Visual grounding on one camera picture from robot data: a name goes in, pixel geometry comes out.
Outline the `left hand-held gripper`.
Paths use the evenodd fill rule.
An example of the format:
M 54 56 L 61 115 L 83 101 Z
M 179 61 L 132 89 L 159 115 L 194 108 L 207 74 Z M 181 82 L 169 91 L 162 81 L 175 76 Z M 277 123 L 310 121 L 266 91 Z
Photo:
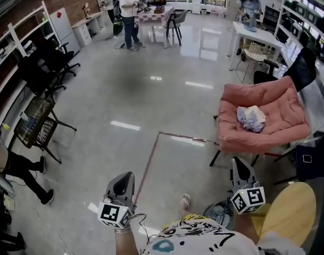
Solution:
M 114 229 L 126 229 L 135 213 L 135 175 L 125 172 L 107 185 L 103 201 L 99 203 L 98 220 Z

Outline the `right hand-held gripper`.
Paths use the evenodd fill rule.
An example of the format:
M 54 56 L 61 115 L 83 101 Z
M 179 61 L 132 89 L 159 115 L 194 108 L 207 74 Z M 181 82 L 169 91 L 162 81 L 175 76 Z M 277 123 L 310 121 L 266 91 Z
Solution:
M 239 215 L 255 212 L 265 205 L 265 194 L 254 168 L 240 157 L 233 157 L 231 165 L 231 187 L 243 187 L 235 191 L 230 201 Z

